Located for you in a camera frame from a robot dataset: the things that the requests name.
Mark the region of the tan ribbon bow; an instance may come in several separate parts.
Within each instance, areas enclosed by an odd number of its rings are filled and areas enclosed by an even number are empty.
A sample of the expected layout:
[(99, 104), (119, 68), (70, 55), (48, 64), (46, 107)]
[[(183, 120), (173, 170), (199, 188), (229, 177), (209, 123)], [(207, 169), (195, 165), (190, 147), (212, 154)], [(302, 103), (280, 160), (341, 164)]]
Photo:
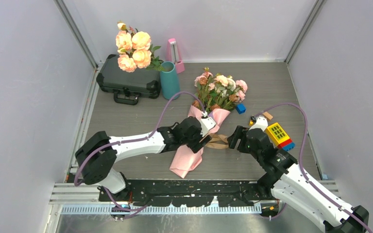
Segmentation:
[(211, 133), (211, 140), (205, 145), (208, 148), (224, 150), (229, 148), (228, 136), (223, 134)]

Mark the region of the pink flower bouquet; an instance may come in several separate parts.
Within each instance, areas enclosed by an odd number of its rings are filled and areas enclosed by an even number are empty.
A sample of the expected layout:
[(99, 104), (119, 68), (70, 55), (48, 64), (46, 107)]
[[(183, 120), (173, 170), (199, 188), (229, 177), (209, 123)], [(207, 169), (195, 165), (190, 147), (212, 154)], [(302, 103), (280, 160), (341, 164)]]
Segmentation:
[[(188, 116), (200, 118), (201, 107), (214, 119), (216, 126), (210, 133), (216, 133), (221, 124), (239, 104), (245, 100), (248, 85), (244, 80), (235, 80), (231, 75), (225, 76), (220, 73), (212, 74), (205, 67), (204, 72), (194, 81), (197, 88), (194, 101), (189, 109)], [(193, 152), (187, 146), (181, 146), (175, 153), (170, 165), (170, 171), (181, 178), (194, 170), (202, 162), (203, 149)]]

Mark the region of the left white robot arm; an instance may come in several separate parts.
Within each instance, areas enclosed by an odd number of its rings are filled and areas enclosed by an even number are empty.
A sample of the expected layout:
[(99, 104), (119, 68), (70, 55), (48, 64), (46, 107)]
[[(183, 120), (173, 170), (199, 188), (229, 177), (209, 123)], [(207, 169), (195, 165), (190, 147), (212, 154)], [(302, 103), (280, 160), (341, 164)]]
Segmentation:
[(129, 197), (130, 189), (121, 172), (113, 170), (120, 160), (144, 155), (176, 151), (181, 146), (197, 153), (211, 139), (209, 132), (216, 126), (213, 118), (190, 116), (181, 123), (159, 127), (150, 133), (133, 136), (108, 136), (105, 131), (94, 134), (76, 152), (79, 168), (75, 177), (87, 185), (99, 184), (118, 201)]

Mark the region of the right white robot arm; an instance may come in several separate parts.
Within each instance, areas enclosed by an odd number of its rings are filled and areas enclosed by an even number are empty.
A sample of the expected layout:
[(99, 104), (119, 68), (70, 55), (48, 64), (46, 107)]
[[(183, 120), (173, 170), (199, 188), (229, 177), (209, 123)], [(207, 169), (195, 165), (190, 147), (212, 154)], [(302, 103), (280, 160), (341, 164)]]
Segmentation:
[(249, 153), (265, 174), (257, 181), (264, 199), (279, 199), (324, 233), (368, 233), (369, 212), (352, 206), (310, 177), (295, 157), (276, 148), (260, 128), (237, 126), (227, 138), (229, 148)]

